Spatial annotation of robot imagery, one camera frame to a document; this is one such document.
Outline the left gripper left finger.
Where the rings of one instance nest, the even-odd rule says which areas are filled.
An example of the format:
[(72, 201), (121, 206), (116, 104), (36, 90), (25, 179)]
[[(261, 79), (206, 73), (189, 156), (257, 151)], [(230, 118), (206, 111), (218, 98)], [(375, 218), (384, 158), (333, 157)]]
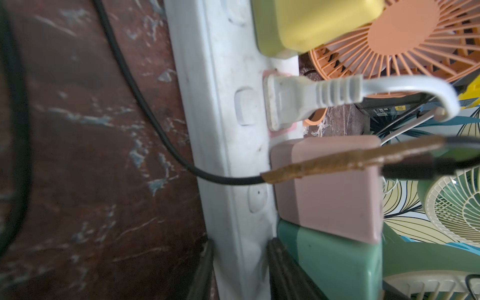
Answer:
[(209, 239), (203, 245), (199, 261), (187, 289), (186, 300), (209, 300), (213, 276), (214, 246)]

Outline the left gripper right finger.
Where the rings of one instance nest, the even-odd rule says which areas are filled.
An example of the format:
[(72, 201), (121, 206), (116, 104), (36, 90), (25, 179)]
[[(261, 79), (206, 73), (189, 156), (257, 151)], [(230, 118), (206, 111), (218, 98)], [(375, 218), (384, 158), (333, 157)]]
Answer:
[(272, 300), (328, 300), (277, 237), (267, 244), (267, 260)]

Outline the pink usb charger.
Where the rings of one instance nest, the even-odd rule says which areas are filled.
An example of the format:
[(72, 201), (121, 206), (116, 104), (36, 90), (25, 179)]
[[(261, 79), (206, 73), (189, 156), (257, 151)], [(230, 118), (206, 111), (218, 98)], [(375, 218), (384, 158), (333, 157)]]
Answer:
[[(274, 169), (349, 150), (379, 147), (376, 136), (293, 139), (271, 150)], [(380, 242), (383, 230), (383, 183), (377, 166), (359, 171), (306, 176), (275, 184), (282, 220), (308, 229), (364, 243)]]

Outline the green usb charger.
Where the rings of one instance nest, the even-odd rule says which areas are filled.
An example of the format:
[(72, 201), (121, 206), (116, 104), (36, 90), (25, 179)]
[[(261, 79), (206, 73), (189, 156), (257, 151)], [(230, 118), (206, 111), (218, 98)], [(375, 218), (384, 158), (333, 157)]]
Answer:
[(383, 247), (280, 221), (277, 237), (330, 300), (377, 300), (383, 289)]

